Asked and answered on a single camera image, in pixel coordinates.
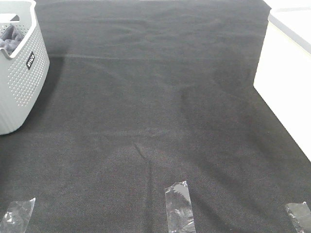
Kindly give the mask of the grey-blue microfibre towel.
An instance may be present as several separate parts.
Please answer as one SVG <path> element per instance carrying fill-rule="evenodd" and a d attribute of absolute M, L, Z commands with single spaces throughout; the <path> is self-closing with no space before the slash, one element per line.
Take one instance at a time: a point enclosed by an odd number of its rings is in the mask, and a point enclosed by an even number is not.
<path fill-rule="evenodd" d="M 14 25 L 10 25 L 0 36 L 0 47 L 11 55 L 23 40 L 23 34 Z"/>

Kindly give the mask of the black table cloth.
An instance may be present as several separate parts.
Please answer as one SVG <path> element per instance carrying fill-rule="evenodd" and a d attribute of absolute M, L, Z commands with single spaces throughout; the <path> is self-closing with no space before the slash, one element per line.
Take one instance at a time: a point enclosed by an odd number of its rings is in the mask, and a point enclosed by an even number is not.
<path fill-rule="evenodd" d="M 50 58 L 0 138 L 0 212 L 29 233 L 165 233 L 186 181 L 199 233 L 293 233 L 311 164 L 255 91 L 261 0 L 39 0 Z"/>

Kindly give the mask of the clear tape strip middle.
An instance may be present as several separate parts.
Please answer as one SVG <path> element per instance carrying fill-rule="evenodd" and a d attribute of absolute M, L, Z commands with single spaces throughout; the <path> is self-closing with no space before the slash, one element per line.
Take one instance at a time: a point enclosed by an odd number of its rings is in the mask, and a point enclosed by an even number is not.
<path fill-rule="evenodd" d="M 165 188 L 168 232 L 195 233 L 195 223 L 187 181 Z"/>

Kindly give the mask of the clear tape strip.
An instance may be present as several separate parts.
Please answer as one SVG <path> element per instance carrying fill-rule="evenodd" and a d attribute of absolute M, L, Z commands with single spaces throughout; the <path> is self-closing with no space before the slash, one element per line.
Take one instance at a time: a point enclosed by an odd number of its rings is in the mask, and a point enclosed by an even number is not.
<path fill-rule="evenodd" d="M 311 210 L 307 203 L 288 203 L 285 210 L 298 233 L 311 232 Z"/>
<path fill-rule="evenodd" d="M 13 201 L 9 204 L 1 223 L 1 233 L 25 233 L 32 216 L 36 198 Z"/>
<path fill-rule="evenodd" d="M 195 233 L 195 223 L 187 181 L 165 188 L 168 232 Z"/>

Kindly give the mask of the white storage box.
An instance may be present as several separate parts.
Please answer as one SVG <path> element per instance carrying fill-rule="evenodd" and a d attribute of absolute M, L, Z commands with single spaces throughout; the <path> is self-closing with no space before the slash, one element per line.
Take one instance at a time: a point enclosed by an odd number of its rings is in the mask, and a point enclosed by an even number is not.
<path fill-rule="evenodd" d="M 270 10 L 254 88 L 310 158 L 310 6 Z"/>

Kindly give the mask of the grey perforated laundry basket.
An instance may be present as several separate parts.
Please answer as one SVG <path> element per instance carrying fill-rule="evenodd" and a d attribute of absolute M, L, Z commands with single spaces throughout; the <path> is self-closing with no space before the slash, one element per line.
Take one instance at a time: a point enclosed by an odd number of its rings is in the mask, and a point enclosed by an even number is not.
<path fill-rule="evenodd" d="M 2 20 L 0 33 L 12 26 L 22 40 L 12 52 L 0 48 L 0 133 L 22 126 L 34 106 L 49 70 L 49 57 L 34 0 L 2 0 L 0 13 L 17 16 Z"/>

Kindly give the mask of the clear tape strip left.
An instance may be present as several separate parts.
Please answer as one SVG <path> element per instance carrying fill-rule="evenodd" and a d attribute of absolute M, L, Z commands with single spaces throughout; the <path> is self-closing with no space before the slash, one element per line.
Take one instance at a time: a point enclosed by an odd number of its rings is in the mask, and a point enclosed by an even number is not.
<path fill-rule="evenodd" d="M 1 223 L 1 233 L 25 233 L 32 216 L 36 198 L 13 201 L 9 204 Z"/>

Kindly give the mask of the clear tape strip right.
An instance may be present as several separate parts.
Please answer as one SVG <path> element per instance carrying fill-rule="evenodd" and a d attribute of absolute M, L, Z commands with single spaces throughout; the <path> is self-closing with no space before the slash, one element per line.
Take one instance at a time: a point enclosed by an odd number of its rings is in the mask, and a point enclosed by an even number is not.
<path fill-rule="evenodd" d="M 298 233 L 311 232 L 311 210 L 307 203 L 288 203 L 285 210 Z"/>

